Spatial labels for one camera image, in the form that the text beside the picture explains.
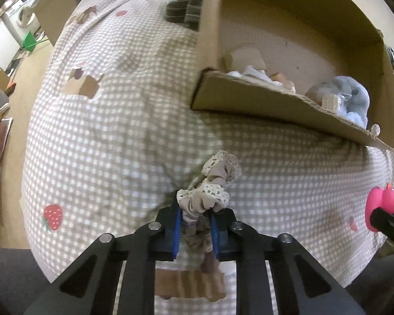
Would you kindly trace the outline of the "white washing machine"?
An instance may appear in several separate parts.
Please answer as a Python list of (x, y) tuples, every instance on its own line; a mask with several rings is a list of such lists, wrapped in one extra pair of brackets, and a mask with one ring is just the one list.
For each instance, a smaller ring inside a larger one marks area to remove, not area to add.
[(23, 8), (28, 0), (6, 0), (6, 10), (1, 16), (2, 21), (18, 43), (22, 43), (28, 32), (35, 33), (40, 28), (40, 23), (32, 14), (29, 19), (23, 18)]

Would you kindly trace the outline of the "striped grey beanie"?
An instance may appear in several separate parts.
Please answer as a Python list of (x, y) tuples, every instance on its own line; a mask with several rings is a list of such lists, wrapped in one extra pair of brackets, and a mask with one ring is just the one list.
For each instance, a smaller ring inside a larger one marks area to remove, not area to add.
[(165, 19), (198, 31), (203, 0), (173, 0), (166, 6)]

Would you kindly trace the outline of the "pink plush toy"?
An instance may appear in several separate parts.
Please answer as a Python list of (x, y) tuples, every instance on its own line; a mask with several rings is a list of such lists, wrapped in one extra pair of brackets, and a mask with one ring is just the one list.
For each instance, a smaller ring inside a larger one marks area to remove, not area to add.
[(377, 208), (382, 208), (387, 213), (394, 214), (394, 187), (390, 183), (388, 183), (385, 188), (374, 187), (371, 189), (366, 199), (366, 227), (375, 233), (377, 233), (378, 230), (371, 224), (370, 217), (372, 212)]

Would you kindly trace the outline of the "green dustpan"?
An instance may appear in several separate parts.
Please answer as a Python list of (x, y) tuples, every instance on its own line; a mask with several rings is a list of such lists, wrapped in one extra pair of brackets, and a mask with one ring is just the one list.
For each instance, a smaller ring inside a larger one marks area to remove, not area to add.
[(28, 31), (23, 38), (21, 48), (32, 53), (37, 45), (44, 43), (45, 41), (49, 41), (49, 38), (46, 36), (44, 31), (40, 31), (38, 34)]

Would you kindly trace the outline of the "clear plastic bag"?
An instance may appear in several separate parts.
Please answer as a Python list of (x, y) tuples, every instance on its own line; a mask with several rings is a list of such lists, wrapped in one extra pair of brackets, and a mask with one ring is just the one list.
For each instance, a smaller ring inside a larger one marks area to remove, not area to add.
[(318, 90), (315, 93), (315, 101), (324, 109), (339, 116), (347, 114), (347, 105), (351, 94), (330, 89)]

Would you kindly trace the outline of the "brown cardboard box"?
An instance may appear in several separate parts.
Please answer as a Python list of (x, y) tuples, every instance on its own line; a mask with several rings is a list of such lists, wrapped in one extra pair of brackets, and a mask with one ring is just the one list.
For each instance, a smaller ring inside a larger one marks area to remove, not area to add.
[[(227, 75), (248, 65), (279, 82)], [(394, 73), (381, 33), (352, 0), (203, 0), (191, 108), (279, 119), (394, 151)], [(323, 109), (306, 92), (349, 76), (369, 93), (368, 126)]]
[(75, 0), (40, 0), (34, 8), (35, 16), (53, 46), (76, 6)]

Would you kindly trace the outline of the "light blue fluffy plush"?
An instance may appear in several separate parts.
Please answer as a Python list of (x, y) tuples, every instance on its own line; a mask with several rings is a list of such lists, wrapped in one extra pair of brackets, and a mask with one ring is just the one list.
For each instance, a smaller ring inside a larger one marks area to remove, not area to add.
[(321, 84), (312, 86), (306, 92), (306, 96), (316, 102), (315, 93), (322, 89), (342, 91), (351, 94), (351, 99), (347, 105), (347, 114), (341, 117), (348, 119), (362, 129), (366, 129), (368, 123), (367, 112), (370, 105), (370, 99), (369, 93), (363, 85), (358, 83), (352, 77), (340, 75)]

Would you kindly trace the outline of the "brown cardboard box beside bed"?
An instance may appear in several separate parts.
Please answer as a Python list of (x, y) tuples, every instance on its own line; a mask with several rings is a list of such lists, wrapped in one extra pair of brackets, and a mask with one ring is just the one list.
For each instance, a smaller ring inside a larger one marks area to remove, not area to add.
[(53, 46), (76, 6), (75, 0), (40, 0), (34, 8), (35, 16)]

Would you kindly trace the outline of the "white sock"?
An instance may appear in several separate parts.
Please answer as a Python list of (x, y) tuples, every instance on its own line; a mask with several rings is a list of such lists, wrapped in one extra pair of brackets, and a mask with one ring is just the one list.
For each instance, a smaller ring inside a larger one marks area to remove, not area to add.
[(252, 65), (248, 65), (243, 72), (237, 70), (230, 71), (227, 75), (240, 78), (248, 82), (272, 83), (273, 80), (266, 74), (264, 70), (255, 69)]

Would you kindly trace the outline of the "beige rubber tube piece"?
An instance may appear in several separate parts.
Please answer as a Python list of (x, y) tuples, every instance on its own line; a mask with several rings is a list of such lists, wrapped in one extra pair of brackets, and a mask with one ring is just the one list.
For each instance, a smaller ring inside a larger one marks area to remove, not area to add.
[(286, 78), (286, 76), (281, 72), (275, 72), (270, 75), (270, 79), (273, 82), (279, 82), (282, 87), (286, 88), (287, 90), (295, 92), (295, 84)]

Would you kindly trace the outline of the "beige lace scrunchie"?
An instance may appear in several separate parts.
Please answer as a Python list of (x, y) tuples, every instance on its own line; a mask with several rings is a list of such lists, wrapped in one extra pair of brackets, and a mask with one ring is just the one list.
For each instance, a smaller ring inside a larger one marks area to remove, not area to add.
[(227, 151), (218, 151), (203, 165), (200, 175), (188, 188), (177, 192), (176, 200), (182, 211), (185, 243), (189, 250), (198, 253), (212, 251), (211, 226), (205, 212), (219, 212), (228, 206), (227, 187), (241, 174), (238, 158)]

